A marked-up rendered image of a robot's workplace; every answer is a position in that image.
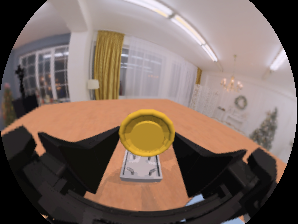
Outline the yellow plate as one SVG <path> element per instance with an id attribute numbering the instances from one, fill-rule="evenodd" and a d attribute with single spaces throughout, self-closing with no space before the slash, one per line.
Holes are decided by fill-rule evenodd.
<path id="1" fill-rule="evenodd" d="M 161 155 L 170 148 L 174 137 L 172 120 L 153 109 L 141 109 L 126 116 L 118 131 L 126 151 L 142 157 Z"/>

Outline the light blue flat mat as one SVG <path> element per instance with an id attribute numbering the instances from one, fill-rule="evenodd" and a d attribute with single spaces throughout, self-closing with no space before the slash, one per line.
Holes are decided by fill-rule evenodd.
<path id="1" fill-rule="evenodd" d="M 188 202 L 186 202 L 186 205 L 194 204 L 194 202 L 198 202 L 201 200 L 205 200 L 205 198 L 202 197 L 202 194 L 200 194 L 200 196 L 192 197 L 192 200 L 189 200 Z M 245 224 L 245 222 L 243 222 L 241 218 L 238 217 L 238 218 L 234 218 L 233 221 L 229 220 L 229 221 L 222 222 L 222 224 Z"/>

